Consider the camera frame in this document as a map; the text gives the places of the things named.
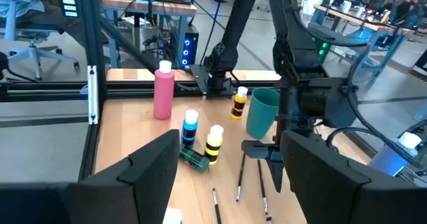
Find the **workbench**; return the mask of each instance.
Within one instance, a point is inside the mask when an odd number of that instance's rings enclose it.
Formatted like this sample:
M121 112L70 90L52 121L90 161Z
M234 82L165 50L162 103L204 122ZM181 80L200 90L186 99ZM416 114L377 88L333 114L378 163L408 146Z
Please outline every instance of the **workbench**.
M370 58L369 54L367 54L367 56L362 61L363 65L359 68L358 74L360 74L363 71L367 71L367 72L372 74L371 78L369 80L369 83L368 83L368 87L370 87L370 86L372 86L372 84L374 84L375 80L380 76L380 74L386 68L387 64L392 59L393 55L395 54L395 52L397 51L399 46L405 40L405 37L408 34L414 33L413 30L407 29L407 28L400 28L399 30L396 30L396 28L393 28L393 27L387 27L384 25L376 25L373 23L366 23L366 22L363 22L363 20L361 20L355 16L352 16L351 13L345 14L345 13L342 13L342 12L334 10L334 9L326 8L322 5L315 4L314 8L316 10L314 11L314 14L312 17L312 22L316 22L319 25L323 24L324 19L325 19L327 14L331 14L335 17L334 23L331 27L331 30L333 30L333 31L336 30L336 28L338 27L338 24L341 20L349 21L350 23L353 23L355 25L360 26L360 29L362 30L361 33L359 32L359 30L357 30L351 34L346 35L346 36L351 37L353 39L360 39L360 42L368 42L370 44L370 52L375 51L377 49L376 43L377 43L378 38L380 38L381 36L383 36L385 34L393 35L394 33L396 33L395 40L394 40L393 44L390 46L390 49L385 54L383 60L378 62L378 61L374 60L373 58ZM357 48L351 48L350 47L350 49L352 49L356 53L360 53L360 47L357 47ZM334 50L330 50L330 52L339 56L340 61L346 60L349 63L353 63L355 60L354 55L353 56L342 55L341 53L337 53Z
M234 71L234 74L240 80L278 80L280 78L274 71ZM110 69L107 80L152 81L153 75L145 69ZM175 71L175 80L193 80L193 77L183 71ZM204 152L209 128L215 124L224 127L224 142L220 149L218 163L210 166L205 173L198 173L183 161L179 161L168 206L181 210L183 224L214 224L216 214L211 190L215 187L223 223L265 223L255 159L246 159L242 197L240 203L236 203L243 154L241 143L244 139L250 139L245 131L250 100L239 121L230 117L232 103L233 101L227 97L206 100L201 97L175 98L172 118L159 121L153 118L152 99L107 100L104 103L99 143L95 154L95 172L127 157L170 129L181 130L185 111L195 109L199 112L199 127L194 149L200 153ZM262 141L271 143L275 129L276 126L273 125ZM320 126L318 132L326 138L331 129ZM343 155L361 163L369 161L369 157L344 134L337 135L334 144ZM296 196L290 191L286 172L284 171L282 192L276 193L265 161L262 161L262 171L273 223L305 223Z
M107 18L114 22L117 19L117 11L129 11L133 13L148 13L147 3L138 3L134 0L101 0L103 8L107 12ZM167 17L178 17L179 26L177 27L177 54L175 56L175 65L181 65L184 49L185 30L187 28L187 18L194 17L197 8L194 5L173 4L155 2L153 3L153 14L159 15L159 29L163 29L164 21ZM111 67L120 67L120 61L117 61L116 43L109 37L109 49Z

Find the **teal cup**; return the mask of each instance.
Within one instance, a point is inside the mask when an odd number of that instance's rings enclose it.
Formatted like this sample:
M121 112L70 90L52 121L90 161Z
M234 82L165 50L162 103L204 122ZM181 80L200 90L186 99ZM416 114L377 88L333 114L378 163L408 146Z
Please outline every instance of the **teal cup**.
M280 94L277 91L259 88L252 92L246 132L255 139L262 139L272 126L279 111Z

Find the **wooden tabletop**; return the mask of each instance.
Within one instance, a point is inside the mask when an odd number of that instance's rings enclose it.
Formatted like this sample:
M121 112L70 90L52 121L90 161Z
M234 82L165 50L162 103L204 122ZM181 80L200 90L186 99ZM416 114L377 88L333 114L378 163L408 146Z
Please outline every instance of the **wooden tabletop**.
M101 0L104 7L115 7L115 8L128 8L128 9L145 9L148 10L148 4L136 3L135 1L129 5L133 0ZM153 11L160 11L166 13L186 14L195 15L197 8L194 5L184 4L173 4L173 3L162 3L158 2L153 4Z
M343 14L337 10L334 10L334 9L327 9L326 7L319 5L319 4L314 4L314 8L319 9L320 11L327 11L329 14L332 14L336 17L339 17L339 18L344 19L346 21L349 21L351 23L355 23L357 25L363 24L363 21L360 20L359 18L353 17L351 15ZM365 23L364 27L367 27L367 28L374 30L374 31L382 31L382 32L389 32L389 33L393 33L395 30L395 28L393 28L393 27L385 27L383 25L375 25L375 24L371 24L371 23ZM411 34L413 32L414 31L411 29L402 28L402 33L405 35Z
M273 71L234 71L234 74L242 80L276 80L279 77ZM179 80L192 79L191 76L179 71L175 76ZM152 80L153 75L143 69L111 69L108 79L110 81ZM169 129L181 129L185 111L195 109L199 112L199 128L194 149L203 153L209 128L215 124L224 127L224 142L220 149L218 163L211 166L205 173L198 173L184 162L179 162L169 207L181 210L184 224L214 224L216 215L211 189L215 187L223 223L265 223L258 168L254 159L246 159L242 199L240 203L236 203L237 182L242 160L241 142L244 139L250 139L245 132L249 105L250 101L245 107L242 120L236 121L230 117L231 99L217 98L204 101L201 97L175 98L172 118L159 121L153 118L152 99L108 100L104 104L102 113L95 171L105 169L127 157ZM271 142L275 128L274 125L270 129L267 137L263 139L264 142ZM318 127L318 131L326 137L332 130L327 127ZM337 135L334 144L340 149L341 154L362 163L369 160L368 156L345 135ZM262 170L273 222L305 223L300 205L290 191L286 174L284 173L282 192L276 193L265 161L262 161Z

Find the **white cap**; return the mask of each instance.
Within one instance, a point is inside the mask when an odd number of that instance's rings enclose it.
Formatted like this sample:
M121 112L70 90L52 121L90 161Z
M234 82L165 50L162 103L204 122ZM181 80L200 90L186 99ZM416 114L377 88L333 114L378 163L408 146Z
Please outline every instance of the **white cap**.
M211 127L211 131L209 132L209 135L211 137L222 137L222 135L224 134L224 128L222 128L222 126L220 125L213 125Z
M245 98L247 94L248 94L248 88L246 87L238 88L238 97Z
M403 133L399 138L400 144L409 149L414 149L421 143L421 138L413 133Z
M188 125L196 124L198 117L199 117L199 113L196 110L187 110L185 112L185 122Z
M171 72L171 70L172 70L172 62L166 61L166 60L162 60L159 62L159 71L161 73L168 74Z

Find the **pink bottle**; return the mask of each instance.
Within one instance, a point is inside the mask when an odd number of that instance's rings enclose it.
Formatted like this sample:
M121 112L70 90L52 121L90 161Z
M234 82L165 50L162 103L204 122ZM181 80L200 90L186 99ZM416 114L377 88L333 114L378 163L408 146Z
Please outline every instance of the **pink bottle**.
M175 73L172 62L160 61L159 69L154 73L154 118L166 120L172 115L173 88Z

